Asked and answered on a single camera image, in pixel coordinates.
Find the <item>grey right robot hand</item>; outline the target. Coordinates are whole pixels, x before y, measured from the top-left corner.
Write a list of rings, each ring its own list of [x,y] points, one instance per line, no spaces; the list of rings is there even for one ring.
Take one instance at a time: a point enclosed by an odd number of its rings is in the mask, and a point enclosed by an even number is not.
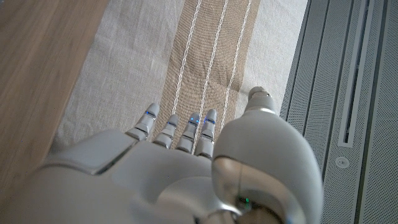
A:
[[[1,205],[2,223],[318,223],[322,176],[305,138],[251,89],[243,115],[216,133],[216,111],[178,117],[149,141],[151,104],[123,133],[108,130],[49,156]]]

